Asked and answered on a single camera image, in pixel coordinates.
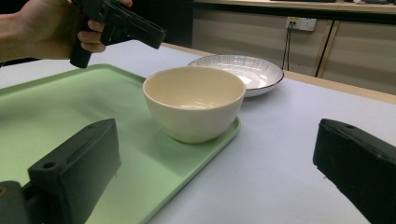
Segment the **black object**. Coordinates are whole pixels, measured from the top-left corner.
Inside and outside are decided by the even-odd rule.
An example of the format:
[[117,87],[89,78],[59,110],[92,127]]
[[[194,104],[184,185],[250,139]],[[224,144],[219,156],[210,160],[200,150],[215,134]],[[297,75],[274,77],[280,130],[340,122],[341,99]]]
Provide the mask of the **black object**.
[[[121,6],[117,0],[73,0],[73,3],[85,15],[82,30],[89,30],[88,19],[105,25],[100,39],[104,45],[108,45],[111,40],[121,41],[129,36],[157,49],[165,39],[166,31],[163,28]],[[90,57],[91,53],[77,41],[70,63],[85,68]]]
[[396,147],[323,119],[313,161],[371,223],[396,223]]
[[163,42],[190,49],[193,2],[193,0],[134,0],[131,9],[167,31]]
[[15,13],[28,2],[28,0],[0,0],[0,14]]
[[29,168],[30,182],[0,182],[0,224],[82,224],[120,167],[114,119],[91,124]]
[[388,4],[388,0],[364,0],[365,3],[367,4],[380,4],[380,5],[385,5]]

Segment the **cabinet door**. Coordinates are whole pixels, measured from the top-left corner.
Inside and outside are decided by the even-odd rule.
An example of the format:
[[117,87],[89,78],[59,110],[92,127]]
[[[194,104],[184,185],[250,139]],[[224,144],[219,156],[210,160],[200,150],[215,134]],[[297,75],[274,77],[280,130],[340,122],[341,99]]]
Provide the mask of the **cabinet door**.
[[322,77],[396,94],[396,26],[340,22]]

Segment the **ceramic bowl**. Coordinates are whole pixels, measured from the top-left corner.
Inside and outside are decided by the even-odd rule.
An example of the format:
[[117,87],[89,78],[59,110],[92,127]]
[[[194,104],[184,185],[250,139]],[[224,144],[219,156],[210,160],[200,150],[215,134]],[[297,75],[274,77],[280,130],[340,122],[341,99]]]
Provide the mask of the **ceramic bowl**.
[[246,97],[273,90],[284,76],[282,69],[274,63],[241,55],[206,56],[192,61],[189,66],[213,67],[233,73],[246,84]]
[[172,68],[143,83],[148,110],[159,127],[191,144],[225,133],[237,117],[245,92],[240,78],[210,67]]

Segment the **countertop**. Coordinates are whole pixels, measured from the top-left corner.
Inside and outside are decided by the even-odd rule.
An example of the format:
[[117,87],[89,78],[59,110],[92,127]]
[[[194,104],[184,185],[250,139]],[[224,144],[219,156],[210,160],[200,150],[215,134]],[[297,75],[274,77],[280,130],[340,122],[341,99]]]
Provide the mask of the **countertop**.
[[[128,41],[90,64],[149,77],[202,55]],[[0,88],[72,69],[52,60],[2,67]],[[396,96],[286,72],[273,91],[245,99],[239,118],[235,139],[149,223],[368,223],[313,164],[318,124],[336,119],[396,146]]]
[[353,11],[371,13],[396,13],[393,4],[367,4],[360,1],[358,4],[336,0],[334,3],[299,2],[299,1],[271,1],[271,0],[194,0],[195,3],[238,5],[251,7],[286,7],[303,9],[321,9],[332,11]]

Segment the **wooden cabinet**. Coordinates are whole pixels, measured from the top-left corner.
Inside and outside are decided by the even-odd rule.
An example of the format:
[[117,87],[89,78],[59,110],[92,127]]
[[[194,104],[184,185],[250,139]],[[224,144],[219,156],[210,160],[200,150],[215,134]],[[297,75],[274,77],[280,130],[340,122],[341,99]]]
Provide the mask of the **wooden cabinet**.
[[[195,9],[192,47],[216,54],[259,57],[281,67],[286,47],[286,20],[282,16]],[[290,71],[315,74],[327,24],[319,20],[314,32],[291,32]]]
[[321,77],[396,94],[396,26],[342,21]]

